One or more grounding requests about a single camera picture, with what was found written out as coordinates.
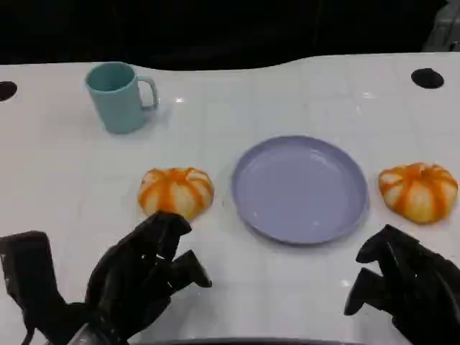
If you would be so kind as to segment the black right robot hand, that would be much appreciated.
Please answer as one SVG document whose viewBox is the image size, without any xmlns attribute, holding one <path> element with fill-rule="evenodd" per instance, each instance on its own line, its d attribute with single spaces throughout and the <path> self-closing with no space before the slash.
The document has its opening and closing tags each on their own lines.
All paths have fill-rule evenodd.
<svg viewBox="0 0 460 345">
<path fill-rule="evenodd" d="M 459 343 L 459 268 L 391 225 L 370 237 L 356 261 L 378 262 L 381 273 L 362 268 L 344 313 L 367 304 L 391 315 L 412 344 Z"/>
</svg>

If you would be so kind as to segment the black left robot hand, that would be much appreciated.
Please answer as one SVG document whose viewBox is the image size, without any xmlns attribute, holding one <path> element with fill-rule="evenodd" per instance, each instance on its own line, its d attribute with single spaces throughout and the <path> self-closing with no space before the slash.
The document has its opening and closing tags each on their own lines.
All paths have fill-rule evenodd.
<svg viewBox="0 0 460 345">
<path fill-rule="evenodd" d="M 138 224 L 98 261 L 85 302 L 101 316 L 117 344 L 148 328 L 176 292 L 194 283 L 210 288 L 211 279 L 192 250 L 177 255 L 180 238 L 192 230 L 176 213 L 158 211 Z"/>
</svg>

